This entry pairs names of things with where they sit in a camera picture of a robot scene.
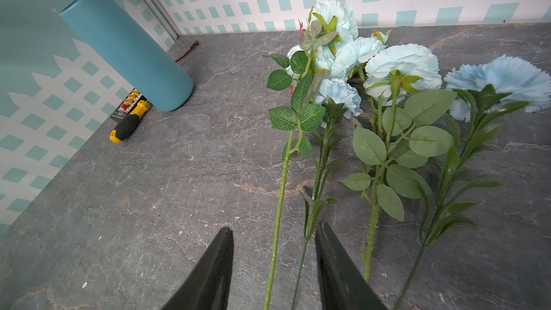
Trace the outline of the white blue rose stem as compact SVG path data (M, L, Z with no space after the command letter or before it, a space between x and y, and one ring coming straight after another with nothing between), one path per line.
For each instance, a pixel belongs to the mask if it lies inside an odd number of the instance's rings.
M322 120L327 109L315 103L321 82L339 78L348 83L348 74L353 70L343 63L344 49L358 38L358 24L352 9L336 0L319 2L311 7L308 20L300 24L300 43L287 55L269 54L278 69L268 76L270 90L290 90L291 100L287 106L268 110L268 118L274 129L288 134L282 151L283 171L278 193L271 262L265 291L264 309L269 309L278 260L281 219L284 209L288 173L295 156L310 157L313 153L312 139L323 135Z

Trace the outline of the blue carnation stem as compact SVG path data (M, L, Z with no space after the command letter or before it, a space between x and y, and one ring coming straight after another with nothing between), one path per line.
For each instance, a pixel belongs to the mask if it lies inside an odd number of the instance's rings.
M453 146L439 165L436 198L424 197L425 213L420 225L420 250L394 307L399 309L406 297L426 250L450 229L472 225L463 212L475 206L459 202L460 196L477 188L499 187L491 179L475 179L453 197L448 193L469 160L489 150L488 143L502 130L497 119L524 111L537 112L550 107L550 74L520 58L503 55L483 65L462 65L445 77L447 90L457 99L445 117L453 136Z
M298 267L294 295L291 302L291 308L295 309L298 298L298 290L301 282L301 274L304 267L306 251L310 240L314 237L314 231L321 214L321 211L327 206L335 204L334 199L324 199L322 197L324 187L331 172L342 165L341 162L329 162L329 156L332 149L338 144L339 139L334 139L334 133L339 127L341 117L351 118L361 113L361 98L355 88L353 88L344 79L332 78L321 82L318 94L315 97L315 103L320 104L327 109L326 117L322 120L323 135L317 135L319 140L319 157L315 161L315 179L314 188L311 195L304 198L305 203L305 223L304 223L304 245L301 254L301 261Z

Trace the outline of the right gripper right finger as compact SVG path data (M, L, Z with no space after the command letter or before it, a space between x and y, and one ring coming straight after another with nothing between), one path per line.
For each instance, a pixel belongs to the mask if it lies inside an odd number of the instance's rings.
M323 309L383 309L328 223L315 235L317 272Z

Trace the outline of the light blue rose stem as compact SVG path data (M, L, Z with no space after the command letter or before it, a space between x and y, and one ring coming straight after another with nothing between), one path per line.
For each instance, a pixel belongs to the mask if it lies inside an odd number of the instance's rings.
M450 133L434 124L450 109L455 93L443 90L439 59L420 44L390 46L388 32L373 32L374 52L361 54L357 75L370 101L370 127L354 125L352 147L361 172L344 185L370 204L367 243L362 247L363 278L371 277L372 257L380 212L404 221L403 199L431 195L417 173L430 158L445 154L453 144Z

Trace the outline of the teal ceramic vase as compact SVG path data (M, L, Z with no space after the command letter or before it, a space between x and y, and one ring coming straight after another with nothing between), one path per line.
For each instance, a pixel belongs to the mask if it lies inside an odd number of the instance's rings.
M162 112L192 94L191 77L113 0L75 0L61 18Z

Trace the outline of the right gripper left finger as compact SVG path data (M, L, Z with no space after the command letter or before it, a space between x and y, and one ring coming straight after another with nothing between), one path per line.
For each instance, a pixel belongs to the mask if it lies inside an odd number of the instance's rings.
M197 265L162 309L226 309L230 293L234 238L220 229Z

